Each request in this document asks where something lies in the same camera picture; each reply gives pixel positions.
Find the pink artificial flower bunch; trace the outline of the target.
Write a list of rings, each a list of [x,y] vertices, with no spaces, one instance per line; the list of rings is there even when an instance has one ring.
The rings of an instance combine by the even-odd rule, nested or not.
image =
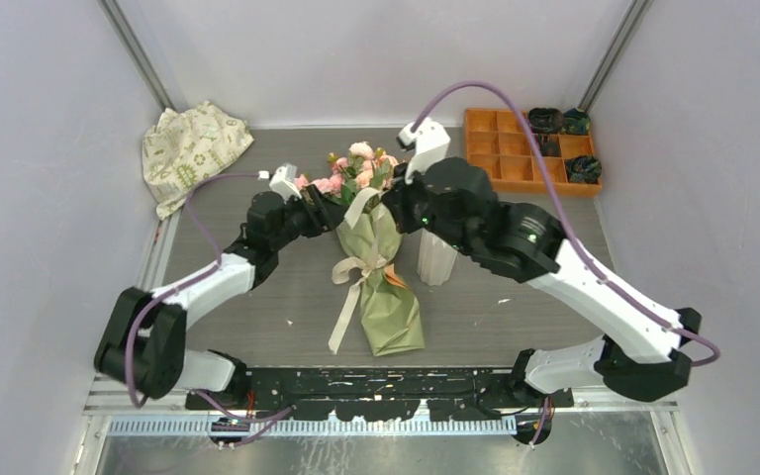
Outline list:
[[[387,189],[400,161],[382,147],[373,148],[368,142],[355,142],[345,155],[331,153],[329,163],[332,169],[330,177],[310,180],[301,174],[296,177],[295,184],[300,191],[313,185],[333,201],[350,205],[362,190]]]

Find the beige printed ribbon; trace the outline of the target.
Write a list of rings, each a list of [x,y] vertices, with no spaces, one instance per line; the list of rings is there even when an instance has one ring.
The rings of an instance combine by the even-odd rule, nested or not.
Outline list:
[[[380,195],[379,190],[360,191],[347,208],[343,223],[335,229],[346,258],[333,267],[332,282],[347,283],[349,288],[328,341],[333,354],[338,353],[355,313],[374,356],[388,353],[391,341],[404,327],[398,287],[389,285],[383,276],[383,268],[392,264],[399,250],[401,235],[383,204],[365,210]]]

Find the green wrapping paper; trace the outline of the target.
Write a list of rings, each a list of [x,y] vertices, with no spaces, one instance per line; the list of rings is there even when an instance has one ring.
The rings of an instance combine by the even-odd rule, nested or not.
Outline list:
[[[333,267],[332,282],[349,288],[329,337],[330,352],[338,353],[353,319],[375,357],[425,348],[420,302],[396,272],[403,236],[391,213],[378,205],[354,225],[342,223],[336,235],[345,258]]]

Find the orange wrapping paper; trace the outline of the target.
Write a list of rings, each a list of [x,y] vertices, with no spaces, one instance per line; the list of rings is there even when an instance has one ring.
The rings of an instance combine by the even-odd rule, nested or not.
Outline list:
[[[392,285],[401,289],[410,290],[410,287],[408,286],[406,281],[397,274],[394,264],[387,265],[383,268],[383,276],[384,276],[384,280],[389,285]]]

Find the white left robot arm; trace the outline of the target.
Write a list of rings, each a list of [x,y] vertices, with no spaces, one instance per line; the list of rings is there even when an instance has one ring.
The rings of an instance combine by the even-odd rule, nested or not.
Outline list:
[[[281,249],[298,238],[333,231],[346,211],[315,186],[289,198],[274,191],[256,194],[239,236],[211,264],[163,287],[130,287],[119,295],[94,356],[95,369],[124,384],[138,408],[173,390],[213,398],[227,409],[239,407],[250,390],[246,365],[223,352],[190,349],[188,330],[260,286],[276,269]]]

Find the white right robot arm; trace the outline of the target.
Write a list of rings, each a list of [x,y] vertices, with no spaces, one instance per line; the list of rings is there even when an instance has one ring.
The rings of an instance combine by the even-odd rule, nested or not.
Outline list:
[[[602,332],[570,347],[521,351],[509,378],[520,405],[588,386],[654,402],[688,385],[694,363],[681,348],[697,335],[701,315],[637,292],[545,209],[500,200],[483,169],[459,157],[425,172],[400,164],[381,201],[399,232],[430,232],[492,274],[557,299]]]

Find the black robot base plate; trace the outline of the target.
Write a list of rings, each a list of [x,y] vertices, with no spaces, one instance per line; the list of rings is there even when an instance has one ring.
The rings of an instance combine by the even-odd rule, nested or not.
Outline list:
[[[535,416],[545,402],[570,408],[569,389],[549,397],[528,390],[509,368],[491,367],[252,367],[236,376],[238,389],[207,396],[200,376],[183,375],[175,387],[189,391],[188,410],[222,407],[263,418],[280,411],[295,421],[336,417],[344,422],[408,421],[425,407],[432,422],[494,421]]]

